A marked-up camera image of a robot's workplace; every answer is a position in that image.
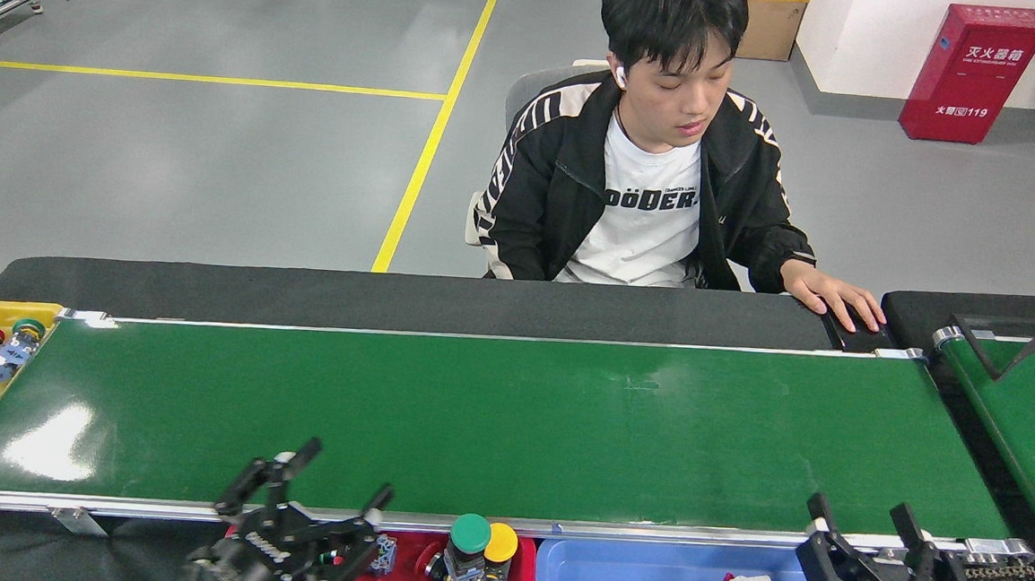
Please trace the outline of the person's left hand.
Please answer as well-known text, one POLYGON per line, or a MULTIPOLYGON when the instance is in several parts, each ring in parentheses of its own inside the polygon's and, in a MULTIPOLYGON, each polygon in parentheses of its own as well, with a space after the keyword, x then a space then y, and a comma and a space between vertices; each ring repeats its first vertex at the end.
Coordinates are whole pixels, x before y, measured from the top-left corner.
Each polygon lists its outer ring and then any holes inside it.
POLYGON ((848 333, 855 335, 860 325, 878 333, 887 324, 882 306, 870 291, 820 272, 805 260, 787 259, 780 266, 780 278, 790 296, 818 315, 832 314, 848 333))

